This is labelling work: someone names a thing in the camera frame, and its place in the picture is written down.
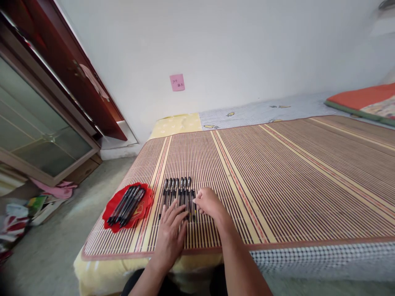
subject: red plate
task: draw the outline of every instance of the red plate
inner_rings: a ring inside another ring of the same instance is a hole
[[[139,182],[134,183],[132,185],[128,185],[125,188],[119,190],[112,199],[108,202],[106,209],[103,213],[102,219],[104,220],[104,228],[111,228],[112,232],[116,233],[120,230],[119,228],[119,223],[114,224],[113,226],[109,226],[107,223],[108,218],[110,218],[111,214],[114,212],[116,206],[119,204],[119,202],[122,199],[122,196],[125,194],[125,192],[128,190],[129,187],[131,186],[137,186],[140,185],[140,188],[143,188],[145,190],[145,194],[143,198],[141,199],[139,205],[137,206],[136,211],[133,213],[132,218],[130,219],[129,223],[126,224],[123,228],[131,228],[133,227],[137,221],[140,218],[144,218],[145,213],[147,210],[151,207],[152,204],[152,189],[148,188],[148,184],[141,184]]]

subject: hand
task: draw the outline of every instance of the hand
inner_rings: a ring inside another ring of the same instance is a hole
[[[185,205],[174,209],[176,204],[177,200],[174,200],[168,210],[166,205],[163,205],[155,253],[149,261],[164,274],[173,267],[184,246],[187,225],[184,219],[188,212],[184,212]]]
[[[192,201],[201,214],[208,214],[214,220],[228,213],[218,195],[209,187],[200,189]]]

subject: dark pants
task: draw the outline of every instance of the dark pants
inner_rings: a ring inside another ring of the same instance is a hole
[[[130,291],[133,289],[137,281],[139,280],[141,274],[144,269],[137,270],[126,283],[121,296],[128,296]],[[225,280],[225,266],[219,265],[214,269],[213,278],[210,283],[210,294],[215,296],[228,296],[228,291],[226,289],[226,280]],[[165,277],[162,287],[159,290],[158,296],[162,295],[186,295],[181,292],[177,285],[173,283],[168,276]]]

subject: bamboo mat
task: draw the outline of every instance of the bamboo mat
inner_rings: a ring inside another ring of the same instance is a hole
[[[251,250],[395,241],[395,131],[322,116],[148,141],[117,191],[148,183],[151,210],[116,234],[100,217],[82,259],[149,257],[164,180],[182,176],[218,193]],[[220,251],[214,222],[198,215],[184,254]]]

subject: gray floor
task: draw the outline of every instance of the gray floor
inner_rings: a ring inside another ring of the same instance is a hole
[[[32,229],[5,266],[24,296],[78,295],[73,262],[134,158],[102,163],[46,224]],[[267,276],[274,295],[393,295],[394,283],[281,279]]]

